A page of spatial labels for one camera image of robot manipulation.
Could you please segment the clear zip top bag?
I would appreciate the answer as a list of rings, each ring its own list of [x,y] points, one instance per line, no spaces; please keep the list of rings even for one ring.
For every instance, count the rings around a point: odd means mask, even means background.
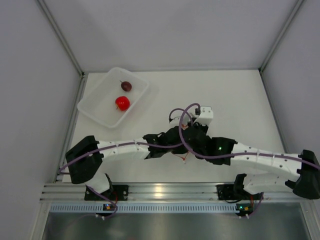
[[[183,130],[187,129],[188,127],[189,126],[187,124],[182,124]],[[184,164],[186,164],[187,159],[189,159],[191,157],[191,153],[189,151],[185,155],[177,154],[177,153],[172,153],[172,155],[181,159]]]

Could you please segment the red fake tomato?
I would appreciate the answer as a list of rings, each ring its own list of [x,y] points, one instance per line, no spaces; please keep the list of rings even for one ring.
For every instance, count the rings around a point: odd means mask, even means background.
[[[126,96],[119,96],[115,99],[116,109],[126,111],[131,106],[130,100]]]

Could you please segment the dark purple fake plum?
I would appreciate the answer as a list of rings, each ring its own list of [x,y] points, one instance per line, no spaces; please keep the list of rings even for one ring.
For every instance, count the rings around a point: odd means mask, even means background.
[[[121,81],[120,86],[125,92],[130,92],[132,90],[132,84],[128,81]]]

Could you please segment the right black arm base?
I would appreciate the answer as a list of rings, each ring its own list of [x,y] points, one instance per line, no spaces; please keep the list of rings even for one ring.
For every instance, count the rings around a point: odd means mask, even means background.
[[[219,184],[216,186],[218,199],[227,202],[250,200],[251,195],[234,184]]]

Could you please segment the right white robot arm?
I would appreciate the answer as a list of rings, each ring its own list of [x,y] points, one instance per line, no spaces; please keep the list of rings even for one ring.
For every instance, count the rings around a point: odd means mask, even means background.
[[[309,200],[320,198],[320,164],[311,150],[300,154],[273,153],[234,139],[209,137],[198,124],[178,127],[185,148],[213,165],[240,166],[259,173],[240,173],[233,186],[240,199],[262,192],[292,191]]]

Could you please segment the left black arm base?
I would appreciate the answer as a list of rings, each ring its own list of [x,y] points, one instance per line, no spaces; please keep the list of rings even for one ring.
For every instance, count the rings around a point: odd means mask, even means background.
[[[129,195],[129,186],[126,184],[116,184],[111,187],[111,189],[102,192],[102,196],[107,197],[111,201],[127,201]],[[85,189],[84,193],[85,201],[104,201],[104,199],[97,194],[95,194],[88,187]]]

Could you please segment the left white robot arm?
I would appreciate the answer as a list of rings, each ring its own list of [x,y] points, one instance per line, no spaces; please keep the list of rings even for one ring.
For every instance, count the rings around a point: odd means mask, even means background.
[[[160,158],[167,153],[185,154],[177,126],[167,132],[146,134],[128,141],[102,141],[94,135],[84,137],[65,154],[71,183],[85,184],[102,200],[113,194],[112,182],[103,166],[120,160]]]

